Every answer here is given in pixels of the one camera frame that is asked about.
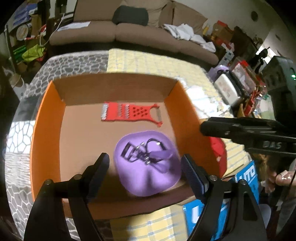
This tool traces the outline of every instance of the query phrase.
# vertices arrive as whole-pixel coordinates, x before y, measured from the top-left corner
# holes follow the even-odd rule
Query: white cable
[[[62,18],[61,18],[61,21],[60,21],[60,23],[59,23],[59,25],[57,26],[57,28],[56,28],[55,31],[57,31],[57,30],[59,29],[59,26],[61,25],[61,23],[62,23],[62,21],[63,21],[63,19],[64,19],[64,16],[65,16],[65,13],[63,13],[63,16],[62,16]],[[42,38],[42,33],[43,33],[43,32],[40,34],[40,38],[39,38],[39,45],[40,45],[40,47],[44,47],[45,45],[47,45],[47,43],[49,42],[50,37],[53,35],[53,33],[54,33],[55,31],[53,31],[53,32],[51,33],[51,35],[49,36],[47,42],[46,42],[45,44],[43,44],[43,45],[41,44],[41,38]]]

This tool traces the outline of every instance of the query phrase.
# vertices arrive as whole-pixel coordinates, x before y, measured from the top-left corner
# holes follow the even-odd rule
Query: metal bolt
[[[76,174],[73,178],[74,178],[74,180],[80,180],[82,178],[82,175]]]
[[[210,175],[210,180],[212,180],[212,181],[217,181],[217,177],[215,176],[215,175]]]
[[[240,182],[242,185],[246,185],[246,184],[247,184],[247,181],[246,181],[245,179],[241,179],[239,182]]]
[[[53,181],[51,180],[51,179],[47,179],[47,180],[45,180],[44,181],[44,184],[45,185],[49,185],[49,184],[51,184]]]

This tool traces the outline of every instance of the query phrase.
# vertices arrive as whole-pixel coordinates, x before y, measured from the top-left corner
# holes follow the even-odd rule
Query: blue gripper pad
[[[185,173],[196,199],[204,203],[204,194],[209,189],[206,171],[202,167],[197,166],[189,154],[185,154],[181,158],[181,168]]]

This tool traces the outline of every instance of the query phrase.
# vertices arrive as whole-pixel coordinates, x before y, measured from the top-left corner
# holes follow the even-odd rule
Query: purple container
[[[168,160],[146,165],[142,160],[129,162],[121,157],[128,142],[138,146],[142,142],[147,143],[150,138],[159,140],[167,150],[171,151],[172,155],[169,155]],[[148,151],[158,152],[161,149],[156,142],[149,142]],[[124,136],[115,147],[114,162],[121,184],[136,196],[145,197],[162,192],[175,185],[181,177],[181,164],[176,147],[167,136],[157,131],[144,131]]]

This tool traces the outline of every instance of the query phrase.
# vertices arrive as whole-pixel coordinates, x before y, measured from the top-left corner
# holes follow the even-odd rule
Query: sofa cushion
[[[174,9],[174,5],[171,1],[169,1],[160,13],[159,21],[158,21],[159,27],[161,27],[164,24],[173,23],[173,9]]]
[[[140,44],[171,52],[178,52],[178,40],[161,28],[141,26],[131,23],[117,25],[115,39],[117,41]]]
[[[196,57],[212,65],[216,65],[219,62],[218,57],[214,53],[203,49],[196,43],[187,40],[179,40],[178,44],[180,52],[183,54]]]
[[[77,0],[74,22],[112,20],[122,0]]]
[[[195,34],[202,36],[202,26],[206,21],[207,18],[194,9],[174,2],[173,25],[179,26],[186,23],[193,28]]]
[[[83,42],[113,42],[116,25],[111,21],[92,21],[88,27],[66,29],[54,32],[50,37],[51,45],[64,45]]]
[[[168,0],[122,0],[121,4],[130,7],[143,7],[149,15],[149,26],[158,27],[158,19],[161,10],[168,3]]]

